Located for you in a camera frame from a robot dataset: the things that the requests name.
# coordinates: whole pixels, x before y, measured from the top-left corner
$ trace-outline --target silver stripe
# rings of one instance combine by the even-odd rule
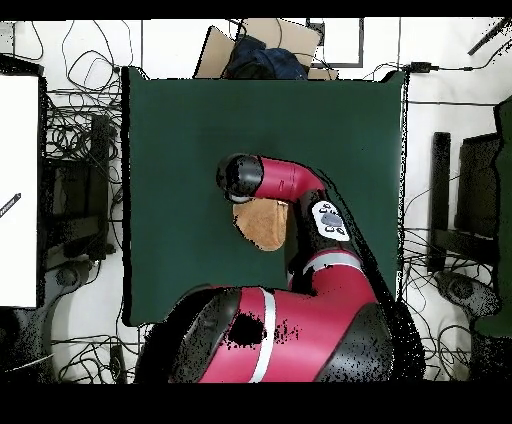
[[[309,268],[313,268],[313,271],[318,271],[320,269],[327,268],[331,265],[347,265],[351,266],[352,268],[356,268],[359,271],[363,272],[361,270],[361,264],[357,260],[357,258],[354,258],[354,256],[348,254],[348,253],[326,253],[325,255],[321,255],[310,261],[304,270],[302,271],[303,274],[306,273],[306,271]]]
[[[259,383],[267,372],[272,348],[274,347],[274,332],[276,331],[276,301],[274,296],[260,287],[265,298],[265,337],[261,341],[260,356],[249,383]]]

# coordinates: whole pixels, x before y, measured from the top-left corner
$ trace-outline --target pen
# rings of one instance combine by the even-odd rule
[[[0,218],[4,216],[9,209],[11,209],[18,200],[21,199],[21,193],[15,194],[11,200],[9,200],[4,206],[0,208]]]

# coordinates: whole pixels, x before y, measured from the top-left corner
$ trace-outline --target dark green board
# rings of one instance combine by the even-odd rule
[[[218,161],[237,152],[323,170],[394,296],[403,83],[398,72],[385,83],[147,81],[130,69],[132,299],[125,323],[164,319],[200,284],[286,287],[283,249],[262,252],[245,240],[215,184]]]
[[[494,274],[502,307],[498,314],[477,320],[475,329],[486,336],[512,337],[512,97],[496,106],[494,116],[502,140],[496,157],[500,259]]]

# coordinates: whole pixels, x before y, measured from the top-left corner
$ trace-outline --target red robot arm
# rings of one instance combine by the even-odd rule
[[[163,324],[187,323],[167,353],[169,381],[387,380],[391,336],[322,180],[293,162],[237,154],[219,164],[217,185],[235,202],[289,202],[289,290],[217,287],[185,296]]]

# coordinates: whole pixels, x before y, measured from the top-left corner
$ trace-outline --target white floor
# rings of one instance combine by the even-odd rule
[[[381,63],[411,61],[427,61],[441,67],[480,66],[487,62],[491,54],[506,41],[505,35],[499,35],[485,45],[473,57],[467,52],[496,23],[498,18],[365,18],[364,32],[364,67],[362,69],[341,69],[340,78],[363,78]],[[321,18],[312,19],[321,22]],[[325,19],[327,62],[357,61],[357,20]],[[121,21],[99,21],[119,65],[127,65],[132,60],[127,27]],[[216,25],[228,33],[228,23],[222,20],[152,20],[143,22],[143,42],[141,43],[141,21],[127,21],[130,28],[133,62],[142,66],[150,78],[181,77],[190,78],[195,70],[206,31],[210,25]],[[61,44],[71,22],[35,22],[44,45],[44,55],[39,61],[45,67],[48,89],[72,88],[65,77],[65,63]],[[64,50],[68,66],[80,54],[87,50],[98,50],[107,55],[108,50],[101,33],[92,21],[77,21],[73,31],[66,39]],[[19,23],[16,36],[17,54],[37,57],[40,54],[39,44],[30,23]],[[75,79],[83,80],[90,63],[76,69]],[[106,75],[106,66],[99,62],[91,72],[88,83],[101,85]],[[380,80],[391,68],[384,67],[375,74]],[[408,113],[408,146],[407,146],[407,177],[405,204],[417,194],[429,188],[430,153],[432,135],[436,131],[451,133],[452,162],[451,173],[458,173],[458,151],[464,138],[495,131],[492,105],[504,100],[512,94],[512,54],[498,56],[496,60],[483,70],[473,72],[445,71],[425,75],[413,75],[409,90]],[[444,103],[479,103],[476,105],[436,104]],[[455,214],[454,202],[457,180],[451,184],[450,223],[453,225]],[[423,195],[410,206],[405,217],[405,226],[425,228],[427,226],[427,208],[429,196]],[[122,217],[122,208],[116,210],[114,219]],[[118,234],[122,233],[117,225]],[[426,233],[418,231],[421,237]],[[110,242],[115,240],[110,234]],[[407,240],[422,243],[421,239],[408,233]],[[416,244],[408,243],[412,250],[424,251]],[[68,340],[84,337],[85,341],[93,339],[95,334],[115,335],[116,317],[121,305],[122,296],[122,252],[109,256],[103,263],[98,279],[91,285],[63,298],[55,314],[53,322],[54,340]],[[409,290],[409,303],[421,312],[427,320],[432,335],[437,337],[441,328],[452,323],[467,325],[459,308],[443,301],[436,289],[426,285],[420,290]],[[422,335],[426,334],[425,322],[417,314],[415,322]],[[119,336],[125,343],[133,343],[137,351],[139,334],[136,328],[119,325]],[[102,341],[106,337],[94,338]],[[443,342],[450,349],[468,350],[470,342],[461,330],[450,330],[443,336]],[[83,344],[58,344],[55,346],[55,367],[66,365],[70,358],[79,353]],[[431,342],[425,342],[426,349],[434,349]],[[127,367],[132,367],[136,355],[125,350]],[[103,350],[102,361],[108,363],[108,352]],[[447,379],[440,372],[439,360],[429,360],[427,378]],[[467,370],[463,366],[455,366],[456,376],[464,378]],[[66,377],[80,378],[85,375],[78,366],[69,370]]]

